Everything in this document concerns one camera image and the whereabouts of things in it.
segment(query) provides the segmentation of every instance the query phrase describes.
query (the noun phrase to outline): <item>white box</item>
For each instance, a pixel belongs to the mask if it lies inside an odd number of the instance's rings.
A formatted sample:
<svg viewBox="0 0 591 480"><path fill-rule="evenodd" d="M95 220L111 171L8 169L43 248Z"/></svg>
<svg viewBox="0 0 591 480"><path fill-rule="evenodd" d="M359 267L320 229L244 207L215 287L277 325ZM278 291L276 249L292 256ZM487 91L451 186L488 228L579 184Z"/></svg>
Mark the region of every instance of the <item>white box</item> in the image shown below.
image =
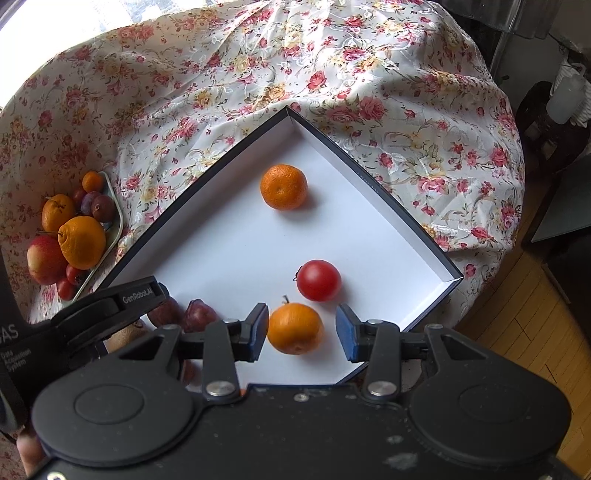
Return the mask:
<svg viewBox="0 0 591 480"><path fill-rule="evenodd" d="M299 168L309 198L280 212L259 184L274 164ZM306 300L293 281L308 260L332 263L340 296ZM345 302L362 319L410 330L462 280L445 253L372 176L312 124L284 108L234 146L148 228L101 288L154 275L184 307L200 298L222 318L244 319L257 302L283 295L320 314L326 336L305 355L268 342L258 362L238 362L241 386L333 384L353 372L335 331Z"/></svg>

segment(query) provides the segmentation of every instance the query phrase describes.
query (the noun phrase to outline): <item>floral tablecloth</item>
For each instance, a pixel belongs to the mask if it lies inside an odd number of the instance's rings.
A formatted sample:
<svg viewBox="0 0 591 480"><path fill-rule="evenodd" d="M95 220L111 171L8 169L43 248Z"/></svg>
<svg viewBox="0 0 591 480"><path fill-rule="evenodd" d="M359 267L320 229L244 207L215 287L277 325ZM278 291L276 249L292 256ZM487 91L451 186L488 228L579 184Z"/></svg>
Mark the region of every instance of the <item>floral tablecloth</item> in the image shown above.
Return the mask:
<svg viewBox="0 0 591 480"><path fill-rule="evenodd" d="M25 317L59 309L55 287L27 270L46 196L71 192L89 169L109 174L126 228L96 287L187 186L285 105L450 253L466 278L435 315L454 325L512 247L524 163L474 42L423 0L235 1L123 27L49 61L0 114L0 241Z"/></svg>

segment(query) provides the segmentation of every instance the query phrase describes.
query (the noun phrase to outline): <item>tangerine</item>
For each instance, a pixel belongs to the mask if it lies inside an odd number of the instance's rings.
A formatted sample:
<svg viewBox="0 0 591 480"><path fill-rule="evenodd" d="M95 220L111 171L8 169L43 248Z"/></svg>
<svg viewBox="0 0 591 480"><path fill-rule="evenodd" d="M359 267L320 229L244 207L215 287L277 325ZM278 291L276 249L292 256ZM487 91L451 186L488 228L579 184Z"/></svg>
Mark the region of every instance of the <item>tangerine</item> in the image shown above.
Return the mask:
<svg viewBox="0 0 591 480"><path fill-rule="evenodd" d="M261 195L275 210L298 208L308 193L306 176L291 165L273 165L261 179Z"/></svg>
<svg viewBox="0 0 591 480"><path fill-rule="evenodd" d="M314 350L324 336L324 325L316 311L301 303L286 303L269 317L267 338L275 349L289 355Z"/></svg>
<svg viewBox="0 0 591 480"><path fill-rule="evenodd" d="M105 188L105 179L97 172L91 170L82 178L82 188L86 193L102 192Z"/></svg>
<svg viewBox="0 0 591 480"><path fill-rule="evenodd" d="M74 201L68 195L58 193L47 198L41 212L41 226L46 232L55 233L75 214Z"/></svg>
<svg viewBox="0 0 591 480"><path fill-rule="evenodd" d="M61 253L78 270L89 270L98 264L106 246L106 235L94 218L80 215L61 226L57 235Z"/></svg>

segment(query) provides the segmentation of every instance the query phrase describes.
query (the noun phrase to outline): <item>finger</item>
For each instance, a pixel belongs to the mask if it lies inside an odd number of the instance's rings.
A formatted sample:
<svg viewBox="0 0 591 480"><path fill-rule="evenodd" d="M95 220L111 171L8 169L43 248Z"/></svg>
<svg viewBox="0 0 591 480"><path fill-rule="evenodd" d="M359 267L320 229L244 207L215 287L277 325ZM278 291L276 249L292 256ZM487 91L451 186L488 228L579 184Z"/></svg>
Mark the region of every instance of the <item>finger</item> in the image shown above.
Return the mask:
<svg viewBox="0 0 591 480"><path fill-rule="evenodd" d="M45 452L32 425L27 425L18 434L17 450L21 456L25 473L27 476L31 475L35 471L35 468L37 468L37 465L45 458Z"/></svg>

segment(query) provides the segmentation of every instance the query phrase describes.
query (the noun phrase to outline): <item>screw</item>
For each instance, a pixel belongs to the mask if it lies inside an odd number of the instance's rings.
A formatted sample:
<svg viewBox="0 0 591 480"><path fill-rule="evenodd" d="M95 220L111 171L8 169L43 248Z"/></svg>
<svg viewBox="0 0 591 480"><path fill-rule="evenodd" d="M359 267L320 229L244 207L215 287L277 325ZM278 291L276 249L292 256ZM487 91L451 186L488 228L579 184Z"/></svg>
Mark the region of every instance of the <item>screw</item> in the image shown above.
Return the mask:
<svg viewBox="0 0 591 480"><path fill-rule="evenodd" d="M205 387L205 391L212 397L226 397L234 393L235 390L236 387L225 380L208 383L207 387Z"/></svg>
<svg viewBox="0 0 591 480"><path fill-rule="evenodd" d="M368 391L374 397L387 397L388 395L396 393L397 389L398 387L396 385L394 385L392 382L387 382L385 380L371 382L368 385Z"/></svg>

